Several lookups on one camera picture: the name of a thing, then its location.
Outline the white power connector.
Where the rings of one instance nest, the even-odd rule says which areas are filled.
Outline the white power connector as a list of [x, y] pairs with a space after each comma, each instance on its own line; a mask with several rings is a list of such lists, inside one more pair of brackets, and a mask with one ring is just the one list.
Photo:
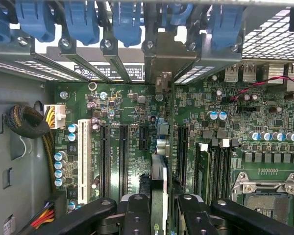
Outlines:
[[64, 104], [44, 105], [44, 120], [50, 129], [64, 129], [66, 106]]

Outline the green motherboard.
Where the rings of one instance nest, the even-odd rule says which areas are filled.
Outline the green motherboard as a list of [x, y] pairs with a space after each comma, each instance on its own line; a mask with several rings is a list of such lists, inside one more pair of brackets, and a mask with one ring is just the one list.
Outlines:
[[[176, 85], [176, 123], [189, 129], [188, 166], [185, 194], [195, 194], [206, 204], [211, 201], [211, 143], [238, 139], [232, 159], [232, 187], [241, 171], [252, 180], [285, 180], [294, 173], [294, 74], [280, 72], [257, 78], [244, 75], [242, 81], [213, 75], [188, 84]], [[56, 103], [66, 106], [64, 129], [55, 131], [55, 184], [66, 193], [67, 212], [78, 203], [78, 120], [91, 120], [91, 197], [100, 195], [100, 126], [109, 125], [109, 198], [120, 202], [120, 126], [128, 125], [129, 158], [127, 194], [139, 193], [140, 176], [151, 172], [155, 150], [155, 115], [159, 105], [152, 85], [66, 83], [56, 87]], [[139, 149], [139, 127], [148, 126], [148, 150]]]

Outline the metal CPU socket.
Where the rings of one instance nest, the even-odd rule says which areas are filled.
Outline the metal CPU socket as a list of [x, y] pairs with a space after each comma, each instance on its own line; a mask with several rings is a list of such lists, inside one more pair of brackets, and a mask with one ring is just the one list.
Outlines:
[[252, 180], [241, 171], [232, 187], [231, 200], [294, 227], [294, 173], [285, 180]]

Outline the white expansion slot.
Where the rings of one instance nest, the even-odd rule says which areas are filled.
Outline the white expansion slot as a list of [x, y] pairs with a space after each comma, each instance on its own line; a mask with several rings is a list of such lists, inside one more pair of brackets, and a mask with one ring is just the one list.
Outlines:
[[91, 197], [91, 120], [78, 120], [78, 203], [87, 204]]

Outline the RAM slot with white clips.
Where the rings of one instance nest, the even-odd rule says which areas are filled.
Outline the RAM slot with white clips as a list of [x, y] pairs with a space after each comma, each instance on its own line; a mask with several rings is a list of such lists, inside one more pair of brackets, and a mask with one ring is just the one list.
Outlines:
[[222, 139], [220, 142], [220, 197], [228, 197], [228, 181], [229, 181], [229, 147], [230, 139]]

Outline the long black expansion slot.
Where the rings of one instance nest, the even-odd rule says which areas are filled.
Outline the long black expansion slot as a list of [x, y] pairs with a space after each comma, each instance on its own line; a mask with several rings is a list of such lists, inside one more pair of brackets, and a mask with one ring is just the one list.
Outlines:
[[177, 174], [183, 189], [186, 188], [187, 181], [187, 161], [188, 161], [188, 132], [185, 126], [178, 127], [177, 140]]
[[100, 195], [109, 197], [110, 186], [110, 131], [108, 124], [100, 126]]
[[129, 158], [129, 132], [128, 125], [120, 126], [120, 139], [119, 139], [119, 190], [120, 197], [127, 194], [128, 188], [128, 158]]

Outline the grey open PC case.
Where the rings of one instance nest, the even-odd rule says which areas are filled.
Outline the grey open PC case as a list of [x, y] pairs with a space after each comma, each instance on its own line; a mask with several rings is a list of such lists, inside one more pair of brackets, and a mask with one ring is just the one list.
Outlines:
[[294, 235], [294, 0], [0, 0], [0, 235]]

